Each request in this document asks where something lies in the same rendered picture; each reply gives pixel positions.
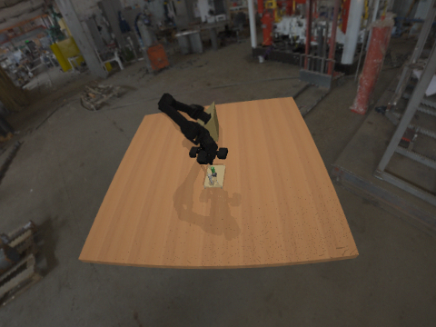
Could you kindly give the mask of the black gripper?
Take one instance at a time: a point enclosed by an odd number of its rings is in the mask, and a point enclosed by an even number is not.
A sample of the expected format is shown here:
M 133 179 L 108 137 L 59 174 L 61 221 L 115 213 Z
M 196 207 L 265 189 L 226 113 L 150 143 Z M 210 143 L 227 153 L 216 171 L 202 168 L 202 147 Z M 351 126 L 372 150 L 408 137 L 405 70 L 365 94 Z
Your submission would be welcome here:
M 192 148 L 191 148 L 191 150 L 190 150 L 190 152 L 189 152 L 189 156 L 191 157 L 191 158 L 195 158 L 196 157 L 196 154 L 198 154 L 199 153 L 199 148 L 201 148 L 202 150 L 204 150 L 203 149 L 203 146 L 200 144 L 200 146 L 199 147 L 197 147 L 197 146 L 193 146 Z M 220 147 L 219 148 L 219 151 L 216 151 L 214 154 L 212 154 L 212 160 L 211 160 L 211 162 L 209 162 L 209 164 L 210 165 L 213 165 L 213 160 L 215 159 L 215 157 L 216 157 L 216 155 L 217 155 L 217 158 L 218 159 L 226 159 L 226 156 L 227 156 L 227 154 L 228 154 L 228 149 L 227 148 L 222 148 L 222 147 Z

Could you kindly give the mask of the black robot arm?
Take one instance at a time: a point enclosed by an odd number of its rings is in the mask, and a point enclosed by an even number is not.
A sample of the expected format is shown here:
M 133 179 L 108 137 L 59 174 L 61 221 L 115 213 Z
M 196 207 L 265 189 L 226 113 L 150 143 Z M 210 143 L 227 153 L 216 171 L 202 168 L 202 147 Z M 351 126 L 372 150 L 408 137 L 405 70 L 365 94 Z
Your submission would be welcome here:
M 211 114 L 204 112 L 204 107 L 199 104 L 187 105 L 180 103 L 173 99 L 173 97 L 168 93 L 163 94 L 158 105 L 158 109 L 160 111 L 167 114 L 180 126 L 185 138 L 195 145 L 201 144 L 203 146 L 204 150 L 201 148 L 198 149 L 199 153 L 196 161 L 199 164 L 208 164 L 211 162 L 213 158 L 212 154 L 214 154 L 218 149 L 217 143 L 210 136 L 209 131 L 204 128 L 203 125 L 187 120 L 181 113 L 178 112 L 178 110 L 188 113 L 192 119 L 195 121 L 199 119 L 204 122 L 204 124 L 209 122 L 209 120 L 212 118 Z M 194 140 L 196 135 L 197 138 Z

